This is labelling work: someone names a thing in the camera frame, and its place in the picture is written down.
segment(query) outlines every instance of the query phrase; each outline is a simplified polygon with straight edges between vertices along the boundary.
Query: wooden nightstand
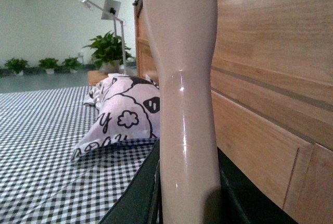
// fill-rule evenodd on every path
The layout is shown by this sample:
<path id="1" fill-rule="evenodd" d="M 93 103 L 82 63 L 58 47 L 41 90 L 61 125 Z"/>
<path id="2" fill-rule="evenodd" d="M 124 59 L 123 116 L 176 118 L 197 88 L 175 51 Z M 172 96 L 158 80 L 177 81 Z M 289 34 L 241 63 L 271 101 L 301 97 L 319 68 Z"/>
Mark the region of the wooden nightstand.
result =
<path id="1" fill-rule="evenodd" d="M 90 70 L 88 71 L 88 84 L 89 85 L 96 85 L 101 80 L 108 77 L 103 71 L 99 70 Z"/>

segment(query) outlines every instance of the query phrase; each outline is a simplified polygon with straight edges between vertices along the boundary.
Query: wooden headboard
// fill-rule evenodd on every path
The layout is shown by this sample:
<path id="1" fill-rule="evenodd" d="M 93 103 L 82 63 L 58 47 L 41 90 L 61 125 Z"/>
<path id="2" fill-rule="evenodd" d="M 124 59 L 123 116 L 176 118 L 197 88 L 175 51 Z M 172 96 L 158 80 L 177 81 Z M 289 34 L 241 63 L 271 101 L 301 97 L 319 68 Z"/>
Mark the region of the wooden headboard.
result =
<path id="1" fill-rule="evenodd" d="M 138 0 L 137 5 L 134 6 L 137 73 L 142 78 L 147 74 L 158 83 L 158 74 L 149 48 L 143 10 L 143 1 Z"/>
<path id="2" fill-rule="evenodd" d="M 157 79 L 143 10 L 139 1 L 138 75 Z M 331 223 L 333 0 L 218 0 L 218 10 L 218 147 L 297 222 Z"/>

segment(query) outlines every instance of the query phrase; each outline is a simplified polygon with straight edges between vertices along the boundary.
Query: glossy beige leg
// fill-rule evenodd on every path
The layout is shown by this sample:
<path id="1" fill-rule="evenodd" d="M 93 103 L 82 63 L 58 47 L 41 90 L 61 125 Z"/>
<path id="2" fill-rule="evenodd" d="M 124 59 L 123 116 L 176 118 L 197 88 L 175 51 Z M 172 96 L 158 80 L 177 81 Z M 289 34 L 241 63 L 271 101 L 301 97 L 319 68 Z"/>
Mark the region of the glossy beige leg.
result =
<path id="1" fill-rule="evenodd" d="M 164 223 L 219 223 L 210 92 L 216 0 L 143 0 L 161 89 Z"/>

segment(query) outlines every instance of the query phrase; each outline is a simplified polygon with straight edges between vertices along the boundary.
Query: checkered bed sheet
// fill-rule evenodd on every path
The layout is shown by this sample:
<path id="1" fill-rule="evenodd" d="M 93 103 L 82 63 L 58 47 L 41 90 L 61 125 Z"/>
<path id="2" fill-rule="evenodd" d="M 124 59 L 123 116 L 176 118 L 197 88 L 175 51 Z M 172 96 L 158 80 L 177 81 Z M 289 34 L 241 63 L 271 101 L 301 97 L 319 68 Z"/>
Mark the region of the checkered bed sheet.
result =
<path id="1" fill-rule="evenodd" d="M 126 190 L 154 141 L 71 161 L 97 118 L 88 90 L 0 94 L 0 223 L 97 223 Z"/>

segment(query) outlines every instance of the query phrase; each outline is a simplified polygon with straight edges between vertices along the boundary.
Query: pillowcase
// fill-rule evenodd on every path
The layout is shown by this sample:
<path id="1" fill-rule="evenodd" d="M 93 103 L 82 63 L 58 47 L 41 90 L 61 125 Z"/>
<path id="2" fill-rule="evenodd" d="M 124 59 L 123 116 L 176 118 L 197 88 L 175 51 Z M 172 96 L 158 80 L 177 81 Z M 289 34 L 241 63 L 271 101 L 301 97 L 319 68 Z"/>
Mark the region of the pillowcase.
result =
<path id="1" fill-rule="evenodd" d="M 96 148 L 130 139 L 159 138 L 160 92 L 150 81 L 116 75 L 93 88 L 84 103 L 99 108 L 89 132 L 74 147 L 72 159 Z"/>

